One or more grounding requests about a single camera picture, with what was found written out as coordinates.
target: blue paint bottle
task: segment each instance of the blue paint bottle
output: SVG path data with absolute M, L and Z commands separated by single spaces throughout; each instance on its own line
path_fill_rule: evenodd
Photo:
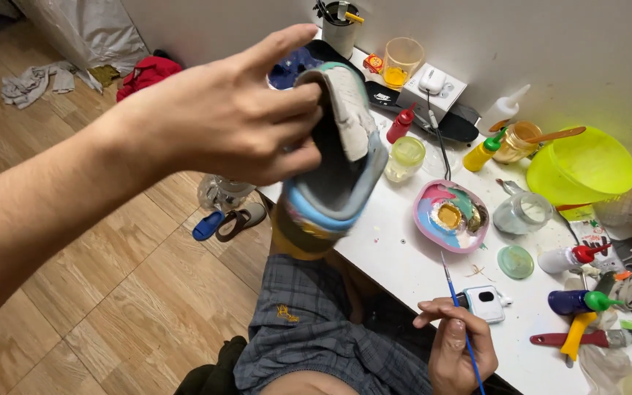
M 619 300 L 611 300 L 597 291 L 553 291 L 548 295 L 548 304 L 556 314 L 571 316 L 572 314 L 604 311 L 612 304 L 623 304 Z

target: sneaker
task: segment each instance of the sneaker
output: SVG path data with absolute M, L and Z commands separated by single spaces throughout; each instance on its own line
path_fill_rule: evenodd
M 311 132 L 321 165 L 285 180 L 272 213 L 272 237 L 297 259 L 313 260 L 344 237 L 360 217 L 387 165 L 362 80 L 342 63 L 325 63 L 294 86 L 321 85 L 324 115 Z

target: red bottle cap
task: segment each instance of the red bottle cap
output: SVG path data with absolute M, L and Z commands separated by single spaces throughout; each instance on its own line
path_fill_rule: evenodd
M 572 254 L 574 254 L 576 260 L 580 261 L 581 263 L 590 264 L 594 261 L 594 254 L 596 254 L 597 252 L 602 252 L 608 247 L 611 247 L 610 242 L 596 248 L 589 248 L 585 245 L 578 245 L 572 248 Z
M 414 106 L 415 105 L 416 103 L 414 102 L 414 104 L 412 104 L 411 107 L 409 107 L 406 110 L 402 110 L 402 112 L 400 112 L 399 115 L 397 115 L 397 120 L 399 121 L 400 124 L 410 125 L 411 122 L 414 121 Z

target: wooden spoon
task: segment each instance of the wooden spoon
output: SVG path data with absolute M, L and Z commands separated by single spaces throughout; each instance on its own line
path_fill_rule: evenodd
M 529 144 L 535 144 L 535 143 L 540 143 L 543 141 L 557 140 L 563 137 L 576 136 L 585 130 L 586 130 L 585 127 L 576 127 L 574 129 L 561 130 L 561 131 L 557 131 L 555 133 L 550 133 L 550 134 L 543 134 L 541 136 L 532 137 L 531 139 L 527 139 L 524 141 Z

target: blue slide sandal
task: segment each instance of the blue slide sandal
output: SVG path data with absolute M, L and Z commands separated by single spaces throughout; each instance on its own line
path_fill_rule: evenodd
M 204 241 L 211 237 L 214 234 L 216 229 L 218 229 L 218 225 L 225 218 L 225 214 L 223 211 L 216 210 L 209 214 L 207 217 L 204 217 L 197 226 L 192 230 L 192 236 L 194 240 Z

